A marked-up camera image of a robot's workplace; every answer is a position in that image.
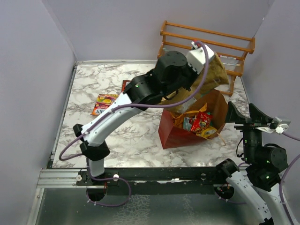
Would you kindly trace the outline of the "brown red paper bag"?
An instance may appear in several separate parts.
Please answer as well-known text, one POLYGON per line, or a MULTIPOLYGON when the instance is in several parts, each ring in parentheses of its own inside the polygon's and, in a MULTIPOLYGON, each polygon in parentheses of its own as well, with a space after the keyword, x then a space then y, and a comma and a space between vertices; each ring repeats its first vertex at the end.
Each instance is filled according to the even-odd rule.
POLYGON ((184 130, 182 125, 175 125, 175 119, 177 117, 183 119, 184 116, 164 109, 158 129, 163 149, 196 145, 220 136, 220 132, 225 126, 225 118, 228 110, 228 104, 223 94, 218 90, 212 90, 195 101, 186 112, 192 112, 191 115, 196 115, 201 108, 205 108, 206 112, 212 115, 212 127, 216 131, 209 137, 197 136, 184 130))

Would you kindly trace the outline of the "red Doritos chip bag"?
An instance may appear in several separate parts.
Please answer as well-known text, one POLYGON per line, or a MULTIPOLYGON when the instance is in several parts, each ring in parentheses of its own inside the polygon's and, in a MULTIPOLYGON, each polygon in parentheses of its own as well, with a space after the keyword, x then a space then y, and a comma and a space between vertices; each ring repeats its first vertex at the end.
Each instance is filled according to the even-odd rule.
POLYGON ((130 83, 130 80, 123 80, 122 81, 122 87, 121 87, 121 92, 125 90, 125 87, 130 83))

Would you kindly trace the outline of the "orange Fox's candy bag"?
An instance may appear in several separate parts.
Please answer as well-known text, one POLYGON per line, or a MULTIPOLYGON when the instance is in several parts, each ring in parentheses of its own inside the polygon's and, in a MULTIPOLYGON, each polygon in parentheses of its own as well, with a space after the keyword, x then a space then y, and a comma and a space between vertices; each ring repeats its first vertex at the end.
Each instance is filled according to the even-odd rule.
POLYGON ((117 94, 99 94, 95 102, 91 115, 98 116, 103 113, 115 100, 118 98, 117 94))

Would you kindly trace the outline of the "orange yellow chip bag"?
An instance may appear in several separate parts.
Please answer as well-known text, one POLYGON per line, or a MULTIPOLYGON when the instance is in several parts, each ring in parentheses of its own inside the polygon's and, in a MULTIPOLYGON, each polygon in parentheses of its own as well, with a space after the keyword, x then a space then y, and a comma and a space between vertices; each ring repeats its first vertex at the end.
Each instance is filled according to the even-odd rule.
POLYGON ((185 117, 194 118, 199 112, 205 112, 206 110, 207 110, 207 104, 205 103, 204 106, 199 110, 188 111, 180 115, 176 115, 175 113, 170 112, 170 115, 172 117, 174 126, 177 128, 183 128, 183 121, 185 117))

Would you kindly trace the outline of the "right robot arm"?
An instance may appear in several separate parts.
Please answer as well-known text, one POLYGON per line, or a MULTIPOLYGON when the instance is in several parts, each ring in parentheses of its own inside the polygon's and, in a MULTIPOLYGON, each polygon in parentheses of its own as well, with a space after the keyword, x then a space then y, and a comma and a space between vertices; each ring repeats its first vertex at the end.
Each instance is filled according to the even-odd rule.
POLYGON ((283 192, 284 179, 292 167, 286 149, 263 144, 262 133, 282 135, 290 125, 288 119, 270 117, 249 104, 249 117, 242 115, 233 102, 228 103, 226 123, 235 123, 243 134, 242 160, 248 165, 247 177, 239 167, 226 159, 216 166, 215 177, 228 183, 252 209, 261 225, 298 225, 283 192))

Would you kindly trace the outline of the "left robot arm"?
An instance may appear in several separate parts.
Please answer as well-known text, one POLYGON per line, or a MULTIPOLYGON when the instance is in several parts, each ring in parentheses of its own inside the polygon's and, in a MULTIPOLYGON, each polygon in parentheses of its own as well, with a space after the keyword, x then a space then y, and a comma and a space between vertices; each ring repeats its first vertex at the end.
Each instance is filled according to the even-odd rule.
POLYGON ((104 178, 104 158, 110 154, 106 137, 131 117, 159 104, 162 98, 180 88, 190 91, 207 61, 209 58, 202 50, 191 50, 187 55, 169 51, 157 60, 152 70, 134 77, 93 121, 74 125, 74 133, 82 141, 80 149, 88 160, 87 179, 91 184, 98 185, 104 178))

